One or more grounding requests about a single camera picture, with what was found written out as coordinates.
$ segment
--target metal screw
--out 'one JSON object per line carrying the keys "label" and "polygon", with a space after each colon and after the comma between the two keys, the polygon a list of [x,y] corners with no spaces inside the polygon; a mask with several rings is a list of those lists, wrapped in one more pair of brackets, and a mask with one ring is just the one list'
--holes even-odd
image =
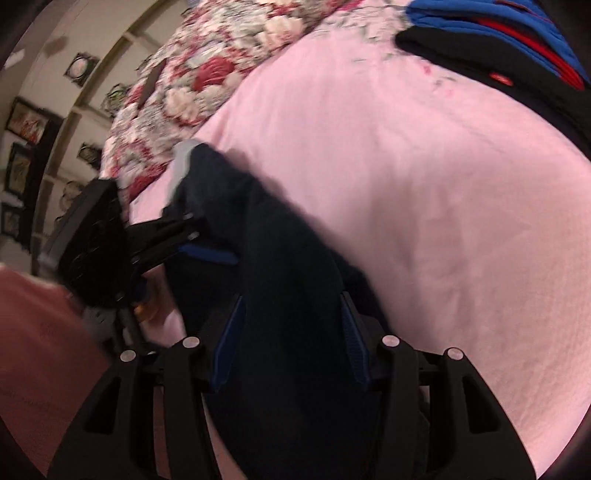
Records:
{"label": "metal screw", "polygon": [[183,340],[183,347],[195,348],[195,347],[199,346],[200,343],[201,343],[201,340],[199,340],[197,337],[187,337],[187,338],[185,338],[185,340]]}
{"label": "metal screw", "polygon": [[400,345],[400,338],[398,338],[394,335],[386,335],[384,338],[382,338],[382,343],[385,346],[389,346],[390,348],[394,348],[395,346]]}
{"label": "metal screw", "polygon": [[119,358],[121,358],[121,361],[125,363],[134,361],[135,357],[136,354],[133,350],[126,350],[119,356]]}
{"label": "metal screw", "polygon": [[447,356],[452,360],[461,360],[464,358],[464,352],[462,352],[459,348],[450,348],[447,351]]}

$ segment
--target framed picture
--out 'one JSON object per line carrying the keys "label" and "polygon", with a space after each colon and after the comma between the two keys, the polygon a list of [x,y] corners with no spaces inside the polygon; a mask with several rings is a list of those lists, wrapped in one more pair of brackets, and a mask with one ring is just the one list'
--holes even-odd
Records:
{"label": "framed picture", "polygon": [[72,60],[72,63],[70,63],[64,77],[69,78],[73,83],[82,87],[99,62],[100,58],[98,57],[93,57],[88,53],[78,53],[74,57],[74,60]]}
{"label": "framed picture", "polygon": [[13,143],[4,179],[4,190],[22,201],[25,200],[32,164],[33,151],[21,144]]}
{"label": "framed picture", "polygon": [[103,151],[101,148],[83,143],[78,151],[78,158],[88,163],[96,171],[100,171],[100,161],[103,157]]}
{"label": "framed picture", "polygon": [[105,99],[100,104],[101,110],[106,112],[111,118],[115,118],[125,104],[127,94],[131,90],[131,85],[124,85],[118,83],[115,85],[109,93],[107,93]]}
{"label": "framed picture", "polygon": [[14,207],[7,203],[3,203],[1,206],[2,213],[2,225],[0,226],[1,233],[9,236],[10,238],[18,242],[18,238],[21,230],[21,216],[22,209]]}
{"label": "framed picture", "polygon": [[12,104],[6,130],[32,145],[38,145],[49,121],[50,117],[43,110],[17,97]]}

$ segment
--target floral comforter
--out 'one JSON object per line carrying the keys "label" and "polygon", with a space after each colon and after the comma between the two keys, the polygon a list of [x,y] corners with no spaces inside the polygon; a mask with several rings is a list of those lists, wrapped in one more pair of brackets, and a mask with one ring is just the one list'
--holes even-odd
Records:
{"label": "floral comforter", "polygon": [[[103,149],[101,178],[117,178],[125,206],[166,170],[264,60],[298,40],[345,0],[205,0],[156,52],[130,90]],[[149,73],[167,59],[155,91]]]}

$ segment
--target pink bedsheet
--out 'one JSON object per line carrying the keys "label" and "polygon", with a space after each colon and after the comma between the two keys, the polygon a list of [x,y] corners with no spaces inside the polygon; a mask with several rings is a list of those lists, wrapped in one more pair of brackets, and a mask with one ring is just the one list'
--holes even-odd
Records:
{"label": "pink bedsheet", "polygon": [[[511,98],[397,51],[401,10],[352,2],[197,138],[361,267],[415,348],[464,349],[539,476],[591,398],[591,165]],[[133,219],[159,216],[169,178]]]}

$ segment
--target wall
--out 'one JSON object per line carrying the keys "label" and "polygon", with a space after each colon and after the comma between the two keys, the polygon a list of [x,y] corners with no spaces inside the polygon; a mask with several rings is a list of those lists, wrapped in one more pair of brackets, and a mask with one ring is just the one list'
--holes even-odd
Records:
{"label": "wall", "polygon": [[31,270],[31,256],[9,238],[0,239],[0,263],[23,273],[29,273]]}
{"label": "wall", "polygon": [[[0,125],[4,126],[12,106],[12,101],[19,94],[22,85],[31,67],[41,53],[43,45],[57,27],[61,18],[76,0],[53,0],[39,14],[27,32],[20,39],[15,51],[22,48],[26,50],[24,60],[8,70],[0,71]],[[19,141],[18,137],[7,132],[0,137],[0,168],[4,168],[8,162],[8,154],[12,142]]]}
{"label": "wall", "polygon": [[[54,0],[22,39],[21,44],[27,48],[25,60],[12,67],[14,70],[7,70],[0,76],[0,116],[8,116],[12,100],[20,95],[41,108],[66,117],[80,95],[80,88],[63,76],[74,56],[78,52],[88,52],[104,58],[122,34],[156,2]],[[164,43],[181,23],[180,14],[186,8],[186,0],[170,0],[137,34],[143,34],[153,43]],[[46,53],[48,46],[55,47],[49,49],[50,54]],[[116,83],[134,83],[137,78],[135,69],[149,54],[138,44],[128,45],[103,74],[101,83],[91,92],[89,103],[98,107],[105,93]],[[77,159],[76,154],[82,142],[102,145],[107,135],[106,127],[85,117],[80,118],[71,134],[59,176],[82,183],[94,178],[96,172]],[[21,140],[10,132],[3,132],[0,140],[0,169],[5,168],[8,162],[13,142]],[[61,188],[54,188],[44,225],[45,234],[51,234],[55,218],[63,214],[59,208],[60,196]],[[22,255],[15,253],[11,243],[0,246],[0,258],[14,255],[17,263],[20,263]]]}

